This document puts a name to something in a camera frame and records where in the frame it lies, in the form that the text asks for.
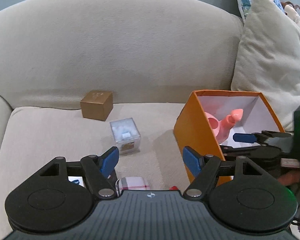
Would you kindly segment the clear plastic cube box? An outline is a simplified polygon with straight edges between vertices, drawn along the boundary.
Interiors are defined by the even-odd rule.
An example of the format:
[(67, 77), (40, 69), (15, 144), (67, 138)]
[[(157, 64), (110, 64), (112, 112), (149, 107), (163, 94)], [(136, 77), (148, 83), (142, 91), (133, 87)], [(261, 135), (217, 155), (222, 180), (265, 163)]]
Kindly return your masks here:
[(120, 154), (134, 152), (139, 149), (141, 134), (133, 118), (111, 121), (110, 127)]

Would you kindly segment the plaid glasses case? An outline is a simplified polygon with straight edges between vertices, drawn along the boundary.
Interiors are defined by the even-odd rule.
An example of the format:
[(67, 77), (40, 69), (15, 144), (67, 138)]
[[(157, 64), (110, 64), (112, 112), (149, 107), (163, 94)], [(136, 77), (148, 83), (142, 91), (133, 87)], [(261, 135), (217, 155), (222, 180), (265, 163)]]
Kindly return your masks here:
[(149, 182), (142, 177), (123, 177), (115, 183), (117, 195), (120, 196), (125, 190), (150, 190)]

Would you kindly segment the pink cylindrical cup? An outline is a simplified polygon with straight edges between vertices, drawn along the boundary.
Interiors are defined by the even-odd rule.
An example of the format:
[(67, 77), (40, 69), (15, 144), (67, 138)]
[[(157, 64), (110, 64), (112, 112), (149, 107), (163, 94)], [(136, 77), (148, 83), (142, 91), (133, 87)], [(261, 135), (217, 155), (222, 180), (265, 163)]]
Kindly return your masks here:
[(212, 114), (204, 112), (205, 116), (208, 120), (208, 123), (211, 127), (211, 131), (213, 132), (213, 135), (217, 137), (219, 130), (220, 130), (220, 125), (219, 125), (219, 120), (215, 118)]

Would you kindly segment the brown cube box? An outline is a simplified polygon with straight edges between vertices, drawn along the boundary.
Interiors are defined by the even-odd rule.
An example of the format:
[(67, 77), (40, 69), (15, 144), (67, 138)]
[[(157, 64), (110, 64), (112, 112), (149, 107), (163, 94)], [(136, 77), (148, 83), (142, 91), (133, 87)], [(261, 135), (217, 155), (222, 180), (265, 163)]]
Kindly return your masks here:
[(83, 118), (106, 121), (113, 109), (113, 93), (92, 90), (80, 101)]

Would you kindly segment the blue red snack packet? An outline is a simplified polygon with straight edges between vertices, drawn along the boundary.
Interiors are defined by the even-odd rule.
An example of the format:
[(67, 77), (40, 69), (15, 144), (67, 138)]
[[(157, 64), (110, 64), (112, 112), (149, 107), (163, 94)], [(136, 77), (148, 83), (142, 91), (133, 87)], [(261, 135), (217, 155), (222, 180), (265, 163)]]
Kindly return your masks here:
[(169, 190), (178, 191), (179, 189), (176, 186), (172, 186), (172, 187), (169, 188)]

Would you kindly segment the white Vaseline tube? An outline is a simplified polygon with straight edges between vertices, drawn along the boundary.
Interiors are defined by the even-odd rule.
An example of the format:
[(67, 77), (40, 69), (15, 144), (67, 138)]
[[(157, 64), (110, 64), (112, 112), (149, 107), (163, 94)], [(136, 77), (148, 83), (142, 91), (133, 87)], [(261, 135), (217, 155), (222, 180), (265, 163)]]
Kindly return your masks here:
[(82, 176), (68, 176), (68, 180), (74, 184), (85, 187), (83, 177)]

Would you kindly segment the orange cardboard box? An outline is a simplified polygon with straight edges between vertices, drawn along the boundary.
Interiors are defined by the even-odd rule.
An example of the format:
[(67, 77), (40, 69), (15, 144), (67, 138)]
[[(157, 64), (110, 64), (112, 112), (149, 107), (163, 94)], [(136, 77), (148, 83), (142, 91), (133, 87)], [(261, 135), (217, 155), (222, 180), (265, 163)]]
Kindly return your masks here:
[(250, 146), (247, 143), (235, 142), (232, 139), (235, 133), (285, 131), (262, 93), (195, 90), (183, 107), (173, 129), (180, 151), (185, 146), (190, 146), (201, 155), (212, 154), (224, 160), (205, 114), (209, 113), (220, 121), (238, 108), (243, 109), (243, 118), (230, 130), (230, 135), (223, 145), (234, 148)]

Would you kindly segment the beige cushion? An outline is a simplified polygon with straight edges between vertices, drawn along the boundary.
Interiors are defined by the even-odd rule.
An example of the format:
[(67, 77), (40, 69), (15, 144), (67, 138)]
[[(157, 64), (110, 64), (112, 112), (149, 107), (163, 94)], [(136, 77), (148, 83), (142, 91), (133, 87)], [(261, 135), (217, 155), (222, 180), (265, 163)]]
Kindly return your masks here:
[(231, 89), (262, 93), (286, 131), (300, 106), (300, 28), (272, 0), (253, 0)]

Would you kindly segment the beige sofa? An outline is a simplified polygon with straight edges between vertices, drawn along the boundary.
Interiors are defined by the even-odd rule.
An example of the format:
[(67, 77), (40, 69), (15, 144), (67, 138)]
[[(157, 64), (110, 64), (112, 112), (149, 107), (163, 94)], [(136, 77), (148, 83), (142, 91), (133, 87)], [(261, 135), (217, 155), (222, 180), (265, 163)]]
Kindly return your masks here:
[(198, 0), (26, 0), (0, 11), (0, 239), (5, 199), (56, 156), (113, 144), (80, 101), (111, 91), (109, 120), (133, 118), (141, 147), (118, 176), (156, 190), (189, 185), (174, 124), (194, 90), (229, 90), (242, 20)]

